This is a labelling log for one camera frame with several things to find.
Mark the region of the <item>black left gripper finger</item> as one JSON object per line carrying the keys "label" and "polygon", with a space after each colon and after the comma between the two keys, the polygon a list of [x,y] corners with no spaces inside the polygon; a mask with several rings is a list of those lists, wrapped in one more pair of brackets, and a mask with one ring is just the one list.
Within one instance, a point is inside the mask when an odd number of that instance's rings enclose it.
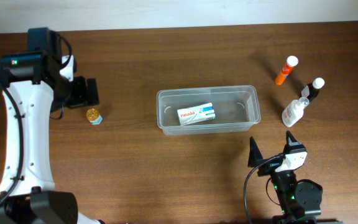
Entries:
{"label": "black left gripper finger", "polygon": [[98,87],[95,78],[87,79],[87,100],[89,105],[99,104]]}
{"label": "black left gripper finger", "polygon": [[88,104],[88,93],[84,77],[75,77],[72,81],[72,108],[79,108]]}

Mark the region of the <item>small jar gold lid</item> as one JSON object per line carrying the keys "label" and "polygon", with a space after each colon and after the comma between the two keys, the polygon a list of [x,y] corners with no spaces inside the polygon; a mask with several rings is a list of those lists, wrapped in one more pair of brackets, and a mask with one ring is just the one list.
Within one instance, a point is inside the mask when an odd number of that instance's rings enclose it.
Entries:
{"label": "small jar gold lid", "polygon": [[94,108],[89,109],[86,112],[86,118],[92,125],[98,125],[103,120],[103,117],[100,115],[100,112]]}

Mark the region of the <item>white spray bottle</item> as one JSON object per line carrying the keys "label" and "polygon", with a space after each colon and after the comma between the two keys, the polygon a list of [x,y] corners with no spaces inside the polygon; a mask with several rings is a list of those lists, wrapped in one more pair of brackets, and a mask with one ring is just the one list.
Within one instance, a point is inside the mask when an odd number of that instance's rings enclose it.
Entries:
{"label": "white spray bottle", "polygon": [[283,111],[282,121],[286,127],[292,127],[299,121],[304,114],[305,108],[309,105],[310,101],[307,97],[301,97],[298,100],[293,100]]}

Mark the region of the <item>white blue Panadol box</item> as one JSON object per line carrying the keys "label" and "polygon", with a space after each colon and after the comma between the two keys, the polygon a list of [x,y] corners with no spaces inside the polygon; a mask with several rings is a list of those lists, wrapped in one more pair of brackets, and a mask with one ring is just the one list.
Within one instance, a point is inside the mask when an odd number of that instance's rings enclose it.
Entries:
{"label": "white blue Panadol box", "polygon": [[179,109],[177,114],[181,126],[212,120],[216,117],[212,103]]}

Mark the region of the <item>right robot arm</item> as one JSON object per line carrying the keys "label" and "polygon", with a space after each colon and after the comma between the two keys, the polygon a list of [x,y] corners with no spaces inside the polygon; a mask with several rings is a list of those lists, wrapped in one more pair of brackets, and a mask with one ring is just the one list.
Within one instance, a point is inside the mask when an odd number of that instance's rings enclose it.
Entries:
{"label": "right robot arm", "polygon": [[247,204],[247,185],[253,173],[269,176],[278,198],[282,214],[272,217],[278,224],[329,224],[339,220],[319,220],[323,187],[310,179],[296,178],[295,170],[304,165],[308,155],[304,144],[297,141],[290,131],[286,132],[283,151],[268,159],[264,158],[253,137],[250,138],[248,167],[252,170],[244,181],[244,208],[249,222],[252,221]]}

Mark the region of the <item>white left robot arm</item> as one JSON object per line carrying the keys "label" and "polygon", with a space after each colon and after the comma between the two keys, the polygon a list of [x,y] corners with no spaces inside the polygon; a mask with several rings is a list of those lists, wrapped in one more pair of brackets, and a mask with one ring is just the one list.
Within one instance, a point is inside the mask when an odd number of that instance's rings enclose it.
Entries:
{"label": "white left robot arm", "polygon": [[7,114],[6,160],[0,183],[0,223],[92,223],[71,192],[55,190],[49,122],[55,111],[99,104],[96,80],[76,75],[67,44],[46,27],[29,29],[25,52],[0,60]]}

